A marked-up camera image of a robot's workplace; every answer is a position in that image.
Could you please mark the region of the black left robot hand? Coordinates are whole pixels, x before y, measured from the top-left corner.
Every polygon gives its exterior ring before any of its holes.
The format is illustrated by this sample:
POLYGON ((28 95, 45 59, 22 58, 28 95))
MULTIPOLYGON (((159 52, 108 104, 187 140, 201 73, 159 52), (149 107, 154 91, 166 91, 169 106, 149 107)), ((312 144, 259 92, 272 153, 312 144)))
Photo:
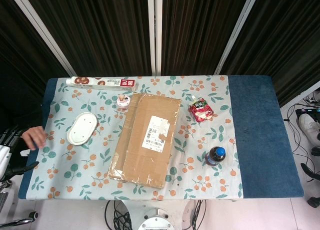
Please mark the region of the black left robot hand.
POLYGON ((38 161, 32 161, 25 166, 12 166, 10 160, 15 148, 21 138, 22 130, 18 126, 7 128, 0 134, 0 181, 10 180, 15 175, 22 175, 25 172, 38 166, 38 161))

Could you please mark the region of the small pink cup toy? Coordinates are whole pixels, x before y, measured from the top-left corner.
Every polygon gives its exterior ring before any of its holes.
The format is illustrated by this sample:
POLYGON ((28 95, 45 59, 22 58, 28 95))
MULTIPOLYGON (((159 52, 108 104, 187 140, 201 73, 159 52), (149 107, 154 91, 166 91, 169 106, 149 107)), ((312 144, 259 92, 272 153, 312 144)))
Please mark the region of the small pink cup toy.
POLYGON ((117 97, 117 105, 121 109, 126 109, 130 104, 131 98, 125 94, 119 94, 117 97))

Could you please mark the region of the long white wrap box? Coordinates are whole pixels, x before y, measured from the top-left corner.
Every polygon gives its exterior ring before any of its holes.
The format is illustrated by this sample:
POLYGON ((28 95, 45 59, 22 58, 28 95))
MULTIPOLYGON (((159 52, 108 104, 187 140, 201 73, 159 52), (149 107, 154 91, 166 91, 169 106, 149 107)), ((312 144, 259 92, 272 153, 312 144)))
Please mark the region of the long white wrap box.
POLYGON ((71 77, 66 79, 68 86, 96 90, 135 91, 136 81, 106 77, 71 77))

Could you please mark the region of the white metal frame post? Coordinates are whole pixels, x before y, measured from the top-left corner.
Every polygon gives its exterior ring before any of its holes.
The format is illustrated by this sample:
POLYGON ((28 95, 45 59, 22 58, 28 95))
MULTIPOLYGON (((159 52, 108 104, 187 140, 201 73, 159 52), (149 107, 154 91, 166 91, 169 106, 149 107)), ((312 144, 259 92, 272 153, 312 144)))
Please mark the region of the white metal frame post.
POLYGON ((67 74, 72 77, 76 76, 76 72, 69 63, 68 59, 62 52, 61 48, 53 38, 52 34, 49 32, 48 28, 34 9, 34 7, 31 5, 29 0, 14 0, 14 2, 17 4, 17 6, 20 8, 20 10, 23 12, 23 14, 26 16, 26 18, 29 20, 31 25, 34 27, 34 29, 37 31, 37 33, 40 35, 42 40, 45 42, 45 44, 48 46, 50 51, 53 53, 55 58, 58 60, 58 62, 61 64, 61 66, 64 68, 64 70, 67 72, 67 74))
POLYGON ((163 0, 147 0, 151 73, 162 71, 163 0))
POLYGON ((218 65, 214 71, 214 75, 219 75, 222 71, 222 68, 226 62, 227 57, 229 56, 254 4, 255 4, 256 0, 246 0, 244 3, 244 6, 240 12, 240 15, 235 23, 235 26, 233 28, 233 31, 229 37, 229 40, 226 44, 226 47, 222 53, 222 56, 218 62, 218 65))

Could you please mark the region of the black sleeved person forearm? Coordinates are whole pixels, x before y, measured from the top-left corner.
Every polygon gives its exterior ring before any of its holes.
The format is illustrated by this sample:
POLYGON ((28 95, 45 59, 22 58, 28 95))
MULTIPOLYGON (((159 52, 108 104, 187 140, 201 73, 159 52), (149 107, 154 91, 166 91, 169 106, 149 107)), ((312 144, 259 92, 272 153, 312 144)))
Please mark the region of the black sleeved person forearm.
POLYGON ((0 103, 0 134, 14 126, 18 126, 18 129, 21 130, 42 126, 42 120, 42 107, 40 105, 5 106, 0 103))

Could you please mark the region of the blue fabric table cover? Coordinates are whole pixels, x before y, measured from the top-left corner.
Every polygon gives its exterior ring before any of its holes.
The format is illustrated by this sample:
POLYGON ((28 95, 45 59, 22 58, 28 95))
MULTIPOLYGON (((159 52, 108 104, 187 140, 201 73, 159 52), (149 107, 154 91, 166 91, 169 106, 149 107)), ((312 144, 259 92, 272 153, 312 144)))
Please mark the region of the blue fabric table cover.
MULTIPOLYGON (((243 185, 242 198, 302 197, 304 192, 270 77, 227 78, 243 185)), ((45 123, 51 96, 48 89, 57 80, 49 80, 46 87, 45 123)))

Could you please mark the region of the black chair base with caster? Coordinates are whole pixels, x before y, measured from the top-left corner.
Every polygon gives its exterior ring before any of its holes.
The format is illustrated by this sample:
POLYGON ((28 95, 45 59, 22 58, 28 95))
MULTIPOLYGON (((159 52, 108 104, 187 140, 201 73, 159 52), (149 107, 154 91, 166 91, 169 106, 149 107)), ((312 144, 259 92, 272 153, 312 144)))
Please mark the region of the black chair base with caster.
POLYGON ((27 218, 17 219, 17 220, 13 220, 13 221, 10 221, 10 222, 7 222, 7 223, 0 224, 0 228, 19 226, 19 225, 32 223, 38 218, 38 215, 39 215, 38 212, 33 211, 28 215, 27 218))

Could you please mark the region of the white oval plastic tray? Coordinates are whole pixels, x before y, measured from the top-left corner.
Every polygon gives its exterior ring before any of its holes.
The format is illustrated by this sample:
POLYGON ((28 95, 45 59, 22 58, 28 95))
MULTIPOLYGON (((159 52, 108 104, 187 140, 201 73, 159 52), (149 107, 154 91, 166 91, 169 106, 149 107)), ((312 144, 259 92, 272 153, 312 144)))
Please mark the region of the white oval plastic tray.
POLYGON ((80 113, 67 131, 66 138, 72 145, 85 144, 96 129, 98 120, 93 113, 80 113))

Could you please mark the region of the bare person hand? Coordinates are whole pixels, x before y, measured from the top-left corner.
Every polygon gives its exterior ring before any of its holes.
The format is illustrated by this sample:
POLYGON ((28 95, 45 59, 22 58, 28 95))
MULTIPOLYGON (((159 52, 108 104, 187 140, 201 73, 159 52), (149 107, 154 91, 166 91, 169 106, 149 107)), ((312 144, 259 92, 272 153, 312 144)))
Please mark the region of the bare person hand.
POLYGON ((21 138, 24 140, 28 149, 30 150, 43 148, 46 144, 46 136, 42 126, 29 128, 21 135, 21 138))

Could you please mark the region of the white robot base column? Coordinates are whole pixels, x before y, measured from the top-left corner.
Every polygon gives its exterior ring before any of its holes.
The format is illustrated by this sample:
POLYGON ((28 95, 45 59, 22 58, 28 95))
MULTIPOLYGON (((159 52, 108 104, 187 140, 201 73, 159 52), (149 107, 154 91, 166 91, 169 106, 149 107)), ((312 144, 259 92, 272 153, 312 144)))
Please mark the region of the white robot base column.
POLYGON ((188 200, 123 200, 132 230, 182 230, 188 200))

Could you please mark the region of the floral fruit print tablecloth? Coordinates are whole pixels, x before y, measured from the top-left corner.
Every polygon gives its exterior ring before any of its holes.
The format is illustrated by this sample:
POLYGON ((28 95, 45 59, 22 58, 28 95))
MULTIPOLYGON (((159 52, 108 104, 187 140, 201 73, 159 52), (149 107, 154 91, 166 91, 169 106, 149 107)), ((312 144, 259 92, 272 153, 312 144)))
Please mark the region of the floral fruit print tablecloth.
POLYGON ((118 91, 68 86, 60 78, 48 89, 49 112, 45 147, 32 151, 38 166, 24 175, 21 199, 176 200, 240 199, 243 186, 227 76, 136 77, 137 93, 181 99, 171 155, 162 189, 113 180, 108 169, 127 111, 117 105, 118 91), (192 95, 204 98, 212 120, 196 122, 189 111, 192 95), (83 145, 72 145, 67 131, 83 112, 93 113, 97 126, 83 145), (205 155, 223 147, 225 159, 206 164, 205 155))

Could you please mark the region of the red spouted drink pouch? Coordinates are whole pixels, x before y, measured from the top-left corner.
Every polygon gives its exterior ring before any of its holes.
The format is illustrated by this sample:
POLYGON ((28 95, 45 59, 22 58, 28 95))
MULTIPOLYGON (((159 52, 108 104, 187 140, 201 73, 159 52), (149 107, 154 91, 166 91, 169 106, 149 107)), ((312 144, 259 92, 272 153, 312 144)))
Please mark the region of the red spouted drink pouch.
POLYGON ((214 115, 214 111, 207 101, 202 97, 196 98, 194 95, 191 96, 191 104, 188 109, 198 123, 205 120, 212 120, 214 115))

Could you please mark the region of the small cola bottle blue cap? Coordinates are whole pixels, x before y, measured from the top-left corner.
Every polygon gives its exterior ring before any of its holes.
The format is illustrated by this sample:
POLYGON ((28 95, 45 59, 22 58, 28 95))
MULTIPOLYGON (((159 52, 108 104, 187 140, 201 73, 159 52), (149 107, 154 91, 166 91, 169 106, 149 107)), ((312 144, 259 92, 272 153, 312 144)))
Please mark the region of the small cola bottle blue cap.
POLYGON ((209 166, 216 166, 226 157, 226 150, 223 147, 213 147, 205 155, 205 162, 209 166))

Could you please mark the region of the brown cardboard shipping box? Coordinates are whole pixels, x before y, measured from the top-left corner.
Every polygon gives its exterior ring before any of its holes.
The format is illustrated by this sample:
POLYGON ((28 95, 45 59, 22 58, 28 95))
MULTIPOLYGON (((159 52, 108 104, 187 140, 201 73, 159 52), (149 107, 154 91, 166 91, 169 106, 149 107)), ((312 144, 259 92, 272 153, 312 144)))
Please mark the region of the brown cardboard shipping box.
POLYGON ((180 106, 180 99, 134 93, 108 177, 163 188, 180 106))

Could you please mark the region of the white shoe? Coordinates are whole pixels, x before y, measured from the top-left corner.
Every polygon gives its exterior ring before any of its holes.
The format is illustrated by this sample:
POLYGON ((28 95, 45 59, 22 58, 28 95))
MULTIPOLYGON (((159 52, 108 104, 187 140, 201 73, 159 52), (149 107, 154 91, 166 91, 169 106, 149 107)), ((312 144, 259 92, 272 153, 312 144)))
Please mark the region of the white shoe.
POLYGON ((315 122, 309 114, 302 114, 298 123, 312 145, 320 145, 320 124, 315 122))

